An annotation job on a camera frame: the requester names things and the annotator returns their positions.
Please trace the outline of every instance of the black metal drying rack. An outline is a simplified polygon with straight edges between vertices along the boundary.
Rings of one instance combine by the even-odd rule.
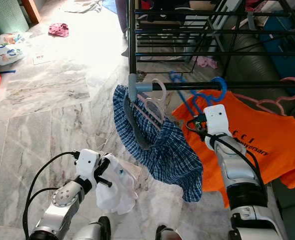
[[[146,87],[140,88],[139,85],[143,86],[143,83],[136,83],[137,63],[184,63],[184,59],[137,59],[138,57],[155,57],[155,56],[186,56],[189,60],[193,56],[227,56],[227,60],[223,67],[223,75],[225,77],[227,69],[230,64],[231,56],[295,56],[295,52],[253,52],[246,51],[249,47],[261,45],[264,41],[256,44],[251,44],[240,49],[235,49],[236,38],[238,34],[255,34],[255,35],[280,35],[277,38],[272,38],[266,42],[270,42],[276,39],[284,38],[287,36],[295,36],[295,12],[288,5],[286,0],[278,0],[283,12],[246,12],[245,3],[246,0],[242,0],[240,7],[237,11],[223,11],[222,8],[227,0],[222,0],[216,4],[213,10],[143,10],[136,9],[135,0],[128,0],[128,59],[129,59],[129,88],[137,88],[136,92],[148,91]],[[207,19],[190,19],[185,20],[189,22],[205,22],[200,25],[180,25],[179,27],[175,24],[160,25],[151,24],[145,27],[141,24],[141,20],[137,16],[140,15],[151,15],[151,16],[207,16]],[[252,30],[252,29],[240,29],[240,23],[242,18],[251,16],[266,16],[266,17],[284,17],[290,18],[294,29],[291,30]],[[236,16],[235,29],[214,29],[213,22],[217,17],[222,16]],[[219,35],[232,35],[229,49],[226,51],[220,42]],[[213,47],[208,45],[207,42],[210,40],[215,41],[216,51],[200,51],[201,48]],[[164,42],[141,42],[137,44],[138,40],[164,40]],[[193,43],[188,42],[166,42],[168,40],[195,40]],[[140,52],[137,51],[139,47],[193,47],[194,50],[191,52]],[[180,72],[181,74],[193,73],[197,60],[194,60],[193,66],[190,71]],[[145,72],[145,73],[160,73],[164,74],[167,72]],[[157,83],[152,84],[150,91],[160,90]],[[201,89],[220,89],[220,85],[215,82],[187,82],[187,83],[165,83],[167,90],[201,90]],[[227,82],[227,87],[231,88],[295,88],[295,83],[288,82]]]

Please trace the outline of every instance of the plastic hanger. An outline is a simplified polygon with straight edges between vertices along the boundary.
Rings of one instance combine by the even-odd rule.
[[[145,113],[141,108],[139,108],[135,103],[131,103],[149,122],[151,122],[154,127],[156,127],[159,131],[161,130],[160,125],[162,126],[165,119],[165,100],[167,97],[167,90],[164,86],[163,82],[158,79],[153,79],[152,83],[158,83],[162,88],[162,97],[161,98],[151,98],[144,97],[141,94],[137,94],[137,98],[143,102],[145,110],[152,115],[154,119],[152,119],[147,113]]]
[[[181,74],[175,73],[174,71],[170,71],[169,77],[172,80],[172,82],[174,82],[174,83],[178,83],[178,82],[185,83],[186,82],[185,78]],[[196,90],[190,90],[190,92],[194,96],[198,93]],[[189,111],[189,113],[193,117],[196,117],[196,116],[202,114],[202,111],[199,108],[199,106],[193,102],[193,105],[194,105],[195,109],[198,112],[198,114],[195,114],[194,111],[192,110],[192,108],[190,107],[190,105],[187,103],[187,101],[186,101],[185,97],[183,96],[182,92],[180,90],[178,90],[177,93],[178,93],[179,97],[181,98],[182,102],[185,104],[187,110]]]
[[[283,81],[293,81],[293,82],[295,82],[295,77],[292,77],[292,76],[285,77],[285,78],[282,78],[280,81],[282,81],[282,82]],[[262,106],[262,104],[265,104],[265,103],[274,104],[274,105],[276,105],[279,108],[280,115],[282,115],[282,116],[287,116],[287,115],[286,115],[286,113],[284,111],[283,106],[280,104],[280,101],[282,101],[282,100],[284,100],[284,101],[295,100],[295,95],[294,96],[280,96],[275,101],[272,100],[272,99],[257,100],[257,99],[254,99],[252,97],[244,96],[242,94],[237,94],[237,93],[233,93],[233,95],[236,96],[239,99],[245,99],[245,100],[249,100],[249,101],[255,103],[255,105],[258,108],[260,108],[260,109],[262,109],[262,110],[264,110],[264,111],[266,111],[268,113],[277,114],[276,112],[274,112],[274,111],[272,111],[272,110],[270,110],[270,109]]]
[[[218,83],[220,83],[220,85],[221,85],[221,91],[222,91],[221,94],[220,94],[220,96],[214,97],[212,94],[206,95],[203,92],[199,92],[199,93],[197,93],[197,94],[194,95],[193,100],[192,100],[192,102],[193,102],[193,104],[195,106],[197,106],[197,98],[198,97],[204,98],[208,106],[212,106],[213,105],[212,102],[218,103],[218,102],[222,101],[225,98],[225,96],[227,94],[227,91],[228,91],[228,87],[227,87],[227,84],[224,81],[224,79],[222,77],[220,77],[220,76],[216,76],[216,77],[214,77],[211,80],[211,82],[218,82]]]
[[[167,97],[167,89],[163,82],[159,79],[154,78],[152,83],[158,83],[162,89],[161,98],[157,97],[144,97],[141,94],[137,95],[137,98],[140,99],[145,109],[162,125],[165,119],[165,102]]]

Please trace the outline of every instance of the white cloth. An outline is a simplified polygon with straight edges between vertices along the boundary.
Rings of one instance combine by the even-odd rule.
[[[108,154],[104,157],[109,159],[110,164],[101,177],[112,182],[112,186],[97,184],[96,204],[106,212],[126,214],[133,209],[138,198],[134,191],[136,179],[115,156]]]
[[[102,0],[71,0],[64,7],[64,11],[70,13],[83,14],[92,10],[101,12]]]

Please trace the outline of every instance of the red cloth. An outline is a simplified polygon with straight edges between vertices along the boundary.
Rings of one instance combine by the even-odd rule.
[[[65,23],[53,23],[49,26],[48,34],[67,37],[69,36],[69,28]]]
[[[261,0],[246,0],[245,10],[247,12],[254,12],[259,2],[261,2]]]

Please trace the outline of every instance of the marble floor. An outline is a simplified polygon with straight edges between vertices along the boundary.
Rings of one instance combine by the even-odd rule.
[[[0,86],[0,239],[22,240],[22,214],[32,179],[51,157],[73,149],[93,149],[142,167],[136,184],[138,200],[124,215],[109,214],[113,240],[153,240],[158,225],[177,229],[188,240],[227,239],[229,211],[218,192],[205,192],[200,202],[187,203],[182,190],[151,177],[125,149],[116,132],[112,96],[118,84],[126,84],[128,59],[121,56],[127,43],[117,15],[103,8],[100,13],[64,12],[65,0],[48,0],[40,14],[42,22],[32,27],[28,55],[2,70]],[[47,34],[51,23],[66,23],[66,38]],[[35,54],[51,61],[33,65]],[[166,70],[187,66],[139,65],[138,69]],[[197,67],[187,80],[208,81],[218,73]],[[144,81],[166,74],[148,74]],[[167,96],[167,112],[180,104],[176,92]],[[57,187],[73,178],[70,157],[55,161],[40,175],[35,189]],[[49,195],[40,194],[29,210],[31,231],[49,205]],[[74,216],[66,240],[91,220],[103,215],[90,192]]]

